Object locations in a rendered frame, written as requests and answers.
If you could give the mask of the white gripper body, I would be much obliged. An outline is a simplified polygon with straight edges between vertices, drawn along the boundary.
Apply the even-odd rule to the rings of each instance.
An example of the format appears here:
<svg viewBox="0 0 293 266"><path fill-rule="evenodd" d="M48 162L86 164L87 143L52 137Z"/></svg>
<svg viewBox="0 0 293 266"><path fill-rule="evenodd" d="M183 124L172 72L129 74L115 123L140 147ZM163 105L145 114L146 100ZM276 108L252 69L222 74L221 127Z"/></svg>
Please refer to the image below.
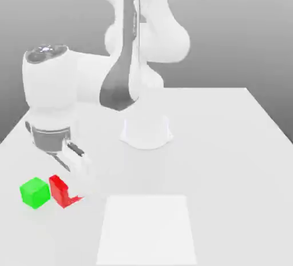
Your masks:
<svg viewBox="0 0 293 266"><path fill-rule="evenodd" d="M60 151L47 152L57 163L54 172L79 190L92 186L92 164L88 155L77 145L62 145Z"/></svg>

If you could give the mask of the small red cube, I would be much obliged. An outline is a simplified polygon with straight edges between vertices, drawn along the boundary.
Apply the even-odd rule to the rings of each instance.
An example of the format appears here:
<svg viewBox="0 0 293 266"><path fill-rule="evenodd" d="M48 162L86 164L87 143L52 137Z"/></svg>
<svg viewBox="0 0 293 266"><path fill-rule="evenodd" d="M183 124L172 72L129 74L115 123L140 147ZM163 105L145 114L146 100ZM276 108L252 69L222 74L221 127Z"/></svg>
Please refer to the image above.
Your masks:
<svg viewBox="0 0 293 266"><path fill-rule="evenodd" d="M68 191L69 187L56 174L49 177L49 185L52 198L54 198L57 204L62 208L66 208L83 199L83 197L79 197L78 195L70 197Z"/></svg>

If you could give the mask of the small green cube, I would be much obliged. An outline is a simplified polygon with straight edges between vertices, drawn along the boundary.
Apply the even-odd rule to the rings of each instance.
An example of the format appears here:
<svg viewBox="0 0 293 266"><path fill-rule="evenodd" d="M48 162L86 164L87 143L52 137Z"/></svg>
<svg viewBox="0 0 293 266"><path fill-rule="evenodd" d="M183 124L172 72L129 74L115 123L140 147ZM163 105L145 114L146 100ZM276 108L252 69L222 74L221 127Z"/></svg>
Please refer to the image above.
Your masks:
<svg viewBox="0 0 293 266"><path fill-rule="evenodd" d="M22 201L33 209L38 209L51 198L49 184L38 177L22 184L19 190Z"/></svg>

